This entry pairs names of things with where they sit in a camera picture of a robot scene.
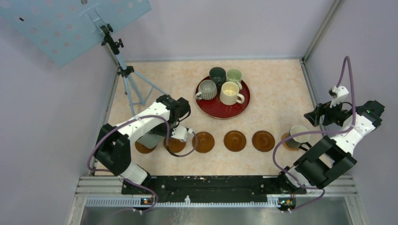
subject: black tripod clamp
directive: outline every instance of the black tripod clamp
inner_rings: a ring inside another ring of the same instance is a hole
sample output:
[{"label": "black tripod clamp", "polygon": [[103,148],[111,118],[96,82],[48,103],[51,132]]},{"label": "black tripod clamp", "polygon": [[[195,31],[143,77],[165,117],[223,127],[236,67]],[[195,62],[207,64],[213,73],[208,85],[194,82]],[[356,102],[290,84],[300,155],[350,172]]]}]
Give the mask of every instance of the black tripod clamp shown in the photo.
[{"label": "black tripod clamp", "polygon": [[109,23],[106,26],[105,25],[101,26],[101,30],[105,34],[105,37],[101,43],[101,46],[104,46],[108,43],[112,49],[113,54],[118,55],[120,53],[119,47],[124,48],[122,40],[119,39],[119,42],[113,41],[113,38],[110,35],[110,33],[113,32],[113,28],[111,27],[111,25]]}]

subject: gray wall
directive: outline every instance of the gray wall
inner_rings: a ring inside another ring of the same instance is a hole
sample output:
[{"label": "gray wall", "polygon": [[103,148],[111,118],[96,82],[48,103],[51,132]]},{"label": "gray wall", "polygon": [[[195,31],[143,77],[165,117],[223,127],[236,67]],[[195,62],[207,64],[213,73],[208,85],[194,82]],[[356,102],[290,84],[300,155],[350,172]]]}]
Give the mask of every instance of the gray wall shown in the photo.
[{"label": "gray wall", "polygon": [[0,224],[64,224],[115,65],[96,46],[57,68],[0,17]]},{"label": "gray wall", "polygon": [[152,10],[114,37],[127,60],[302,57],[333,2],[150,0]]},{"label": "gray wall", "polygon": [[[355,148],[350,171],[372,224],[397,224],[398,1],[346,0],[309,61],[321,101],[338,81],[344,56],[354,74],[356,102],[386,106],[383,124]],[[349,87],[346,75],[343,84]]]}]

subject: wooden coaster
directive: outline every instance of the wooden coaster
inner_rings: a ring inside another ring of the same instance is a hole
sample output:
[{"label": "wooden coaster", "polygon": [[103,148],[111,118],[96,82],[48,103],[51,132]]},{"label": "wooden coaster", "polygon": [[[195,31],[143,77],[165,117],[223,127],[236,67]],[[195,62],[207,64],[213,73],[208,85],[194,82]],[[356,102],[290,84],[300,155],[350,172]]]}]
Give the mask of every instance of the wooden coaster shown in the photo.
[{"label": "wooden coaster", "polygon": [[252,143],[257,150],[268,152],[274,148],[275,138],[270,132],[260,130],[253,135]]},{"label": "wooden coaster", "polygon": [[224,136],[224,145],[230,151],[233,152],[241,151],[246,146],[246,137],[240,131],[237,130],[229,131]]},{"label": "wooden coaster", "polygon": [[[284,134],[282,135],[282,137],[281,137],[281,140],[285,139],[286,137],[287,137],[287,133],[284,133]],[[286,142],[284,142],[282,145],[283,145],[287,150],[290,150],[290,151],[298,151],[298,150],[300,150],[299,148],[294,149],[294,148],[291,148],[291,147],[287,146]]]},{"label": "wooden coaster", "polygon": [[[214,147],[214,138],[208,132],[199,132],[196,134],[198,137],[198,145],[196,146],[196,151],[200,153],[210,152]],[[192,146],[195,146],[195,137],[192,138]]]},{"label": "wooden coaster", "polygon": [[149,149],[149,148],[145,147],[144,145],[142,145],[142,144],[139,143],[139,142],[135,142],[134,145],[136,146],[137,151],[140,152],[140,153],[142,153],[142,154],[151,153],[153,150],[156,149],[156,146],[153,147],[153,148],[151,148],[151,149]]},{"label": "wooden coaster", "polygon": [[[185,142],[181,142],[178,139],[174,139],[174,138],[169,138],[168,139],[168,148],[173,153],[181,152],[185,148],[185,145],[186,145]],[[164,141],[163,141],[163,146],[164,146],[165,149],[167,149],[166,148],[166,139],[164,139]]]}]

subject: tripod leg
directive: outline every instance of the tripod leg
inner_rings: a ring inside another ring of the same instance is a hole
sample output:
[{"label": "tripod leg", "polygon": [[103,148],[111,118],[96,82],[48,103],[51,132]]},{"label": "tripod leg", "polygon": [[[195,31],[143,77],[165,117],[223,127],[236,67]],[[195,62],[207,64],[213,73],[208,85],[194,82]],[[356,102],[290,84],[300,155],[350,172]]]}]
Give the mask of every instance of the tripod leg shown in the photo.
[{"label": "tripod leg", "polygon": [[166,93],[160,89],[158,86],[156,86],[154,83],[152,83],[150,80],[148,80],[146,77],[144,77],[142,74],[140,74],[137,71],[134,71],[134,73],[141,79],[143,79],[145,82],[147,82],[149,85],[151,85],[152,87],[154,87],[156,90],[158,90],[160,93],[162,93],[163,95],[166,95]]},{"label": "tripod leg", "polygon": [[144,100],[144,98],[142,97],[141,93],[139,92],[138,87],[136,86],[136,83],[134,82],[133,77],[131,76],[131,74],[129,74],[129,75],[127,76],[127,79],[130,81],[131,87],[132,87],[133,90],[136,92],[136,94],[137,94],[137,96],[138,96],[138,99],[139,99],[139,103],[140,103],[141,105],[145,105],[145,100]]},{"label": "tripod leg", "polygon": [[124,83],[124,89],[127,93],[127,98],[129,99],[129,105],[130,105],[130,109],[131,109],[131,113],[133,114],[133,116],[136,115],[136,113],[134,112],[134,105],[133,105],[133,100],[131,99],[131,93],[130,93],[130,89],[129,89],[129,81],[127,80],[126,77],[123,77],[123,83]]}]

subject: mug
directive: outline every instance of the mug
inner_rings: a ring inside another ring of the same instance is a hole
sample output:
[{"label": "mug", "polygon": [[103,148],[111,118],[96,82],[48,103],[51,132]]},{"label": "mug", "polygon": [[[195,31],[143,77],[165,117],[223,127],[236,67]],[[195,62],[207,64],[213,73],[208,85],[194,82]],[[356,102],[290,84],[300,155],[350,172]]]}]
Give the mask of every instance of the mug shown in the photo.
[{"label": "mug", "polygon": [[241,84],[242,72],[240,72],[237,69],[228,70],[228,72],[227,72],[227,81],[231,81],[231,82],[236,83],[238,85],[238,87],[239,87],[239,90],[241,90],[242,89],[242,84]]},{"label": "mug", "polygon": [[[292,135],[302,133],[302,132],[307,132],[307,131],[308,131],[308,129],[306,127],[304,127],[303,125],[295,125],[290,129],[290,131],[286,137],[290,137]],[[292,149],[300,148],[300,149],[303,149],[304,151],[307,151],[307,149],[303,148],[302,145],[305,144],[309,148],[311,148],[312,146],[308,143],[308,141],[310,140],[310,137],[311,137],[310,135],[297,136],[297,137],[287,140],[286,145]]]},{"label": "mug", "polygon": [[224,84],[225,80],[227,79],[225,69],[221,67],[212,68],[209,71],[209,77],[210,80],[214,81],[214,83],[217,85],[218,90],[221,90],[222,84]]},{"label": "mug", "polygon": [[198,100],[211,100],[217,95],[216,84],[211,80],[200,82],[195,98]]},{"label": "mug", "polygon": [[220,100],[224,105],[242,104],[245,102],[245,97],[239,94],[239,86],[236,83],[228,81],[221,87]]}]

